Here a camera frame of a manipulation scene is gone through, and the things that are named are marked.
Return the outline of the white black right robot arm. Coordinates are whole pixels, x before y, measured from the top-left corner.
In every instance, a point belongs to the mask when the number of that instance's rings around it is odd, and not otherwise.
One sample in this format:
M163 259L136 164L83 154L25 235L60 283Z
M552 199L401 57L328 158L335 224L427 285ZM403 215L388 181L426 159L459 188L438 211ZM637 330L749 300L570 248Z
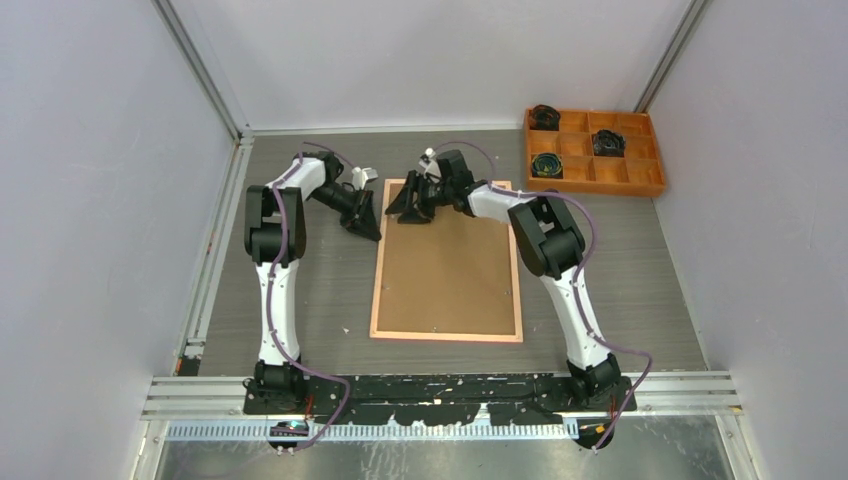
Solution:
M520 258L544 285L563 330L572 400L584 410L598 409L622 374L588 295L589 248L563 196L499 187L476 179L459 150L427 150L385 212L402 224L426 224L445 206L511 226Z

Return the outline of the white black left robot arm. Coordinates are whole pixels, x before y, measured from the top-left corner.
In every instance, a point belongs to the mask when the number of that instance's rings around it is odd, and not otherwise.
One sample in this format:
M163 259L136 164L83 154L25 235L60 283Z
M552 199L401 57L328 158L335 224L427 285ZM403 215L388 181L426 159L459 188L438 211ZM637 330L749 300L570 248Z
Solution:
M278 177L246 191L244 245L262 303L261 346L248 395L268 398L284 414L305 405L306 378L315 375L302 364L295 320L297 273L307 244L304 203L316 200L340 215L343 229L378 242L382 234L368 189L378 178L375 169L355 166L334 151L300 152Z

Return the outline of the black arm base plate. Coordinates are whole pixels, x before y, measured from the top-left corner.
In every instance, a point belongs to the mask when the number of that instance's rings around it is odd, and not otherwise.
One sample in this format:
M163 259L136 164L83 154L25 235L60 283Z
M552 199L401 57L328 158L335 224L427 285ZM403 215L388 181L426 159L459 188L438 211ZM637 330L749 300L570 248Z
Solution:
M626 395L631 381L623 376L611 391L589 400L575 396L571 376L553 373L351 375L337 381L306 378L299 402L248 395L247 415L306 415L332 425L425 426L469 425L485 415L494 426L547 425L564 414L588 412L607 418L617 407L635 409Z

